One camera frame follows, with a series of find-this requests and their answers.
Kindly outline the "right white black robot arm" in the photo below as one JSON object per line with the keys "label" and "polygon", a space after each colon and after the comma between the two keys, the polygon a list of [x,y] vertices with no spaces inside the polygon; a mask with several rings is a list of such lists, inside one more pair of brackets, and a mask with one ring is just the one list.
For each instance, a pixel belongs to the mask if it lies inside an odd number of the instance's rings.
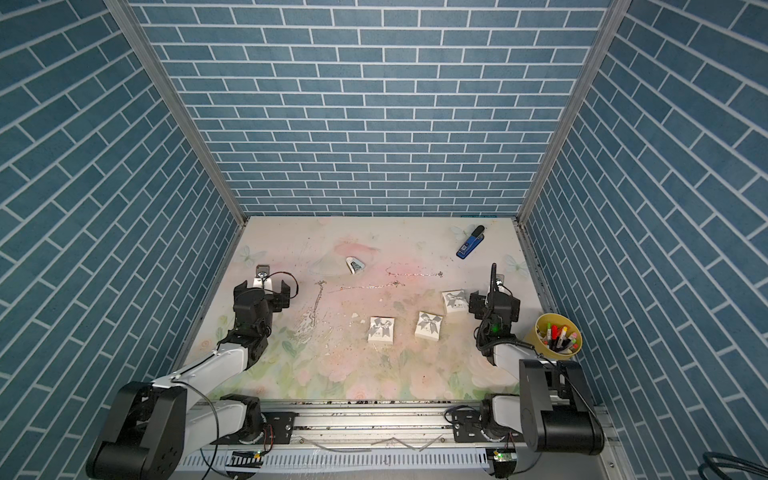
{"label": "right white black robot arm", "polygon": [[581,389],[584,372],[574,361],[552,361],[512,332],[520,301],[498,290],[469,295],[479,321],[474,334],[480,354],[518,379],[514,395],[489,394],[481,402],[480,428],[493,439],[520,434],[534,452],[597,455],[605,433],[592,401]]}

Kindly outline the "white bow gift box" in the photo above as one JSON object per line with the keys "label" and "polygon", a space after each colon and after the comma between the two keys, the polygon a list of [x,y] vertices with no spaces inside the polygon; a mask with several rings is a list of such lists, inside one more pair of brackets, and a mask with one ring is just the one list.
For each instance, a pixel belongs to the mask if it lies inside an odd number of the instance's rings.
{"label": "white bow gift box", "polygon": [[370,318],[367,340],[369,343],[391,345],[394,343],[394,325],[393,317]]}
{"label": "white bow gift box", "polygon": [[438,341],[443,319],[444,317],[441,315],[420,311],[417,316],[414,335],[417,338]]}

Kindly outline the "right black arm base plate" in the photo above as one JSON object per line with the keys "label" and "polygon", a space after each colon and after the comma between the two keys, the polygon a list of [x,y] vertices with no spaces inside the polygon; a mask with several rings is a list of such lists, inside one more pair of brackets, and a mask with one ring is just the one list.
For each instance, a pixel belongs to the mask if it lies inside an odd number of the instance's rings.
{"label": "right black arm base plate", "polygon": [[507,427],[485,422],[479,411],[460,405],[443,414],[451,427],[455,443],[523,443],[523,435]]}

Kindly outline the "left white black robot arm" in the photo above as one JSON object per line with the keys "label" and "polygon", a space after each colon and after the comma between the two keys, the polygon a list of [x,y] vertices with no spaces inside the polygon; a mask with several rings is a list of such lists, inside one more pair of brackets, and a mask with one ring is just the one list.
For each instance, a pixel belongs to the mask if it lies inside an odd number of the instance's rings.
{"label": "left white black robot arm", "polygon": [[233,327],[205,358],[151,382],[118,390],[86,461],[91,479],[167,479],[179,463],[220,440],[257,445],[269,453],[278,433],[259,398],[228,394],[220,384],[256,364],[268,346],[274,313],[290,305],[297,288],[269,277],[233,289]]}

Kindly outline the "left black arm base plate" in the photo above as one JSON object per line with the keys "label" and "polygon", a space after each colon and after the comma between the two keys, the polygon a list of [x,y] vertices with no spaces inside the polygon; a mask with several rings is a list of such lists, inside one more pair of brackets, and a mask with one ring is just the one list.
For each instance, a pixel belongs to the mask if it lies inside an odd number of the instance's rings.
{"label": "left black arm base plate", "polygon": [[288,411],[266,412],[255,425],[249,423],[238,432],[225,435],[215,445],[287,445],[291,441],[297,414]]}

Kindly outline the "white bow box lid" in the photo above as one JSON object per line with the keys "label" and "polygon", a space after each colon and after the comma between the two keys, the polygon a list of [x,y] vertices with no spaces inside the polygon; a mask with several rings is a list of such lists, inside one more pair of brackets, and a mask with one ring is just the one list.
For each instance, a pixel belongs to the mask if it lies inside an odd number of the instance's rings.
{"label": "white bow box lid", "polygon": [[447,314],[467,312],[469,309],[468,294],[465,290],[451,290],[441,293]]}

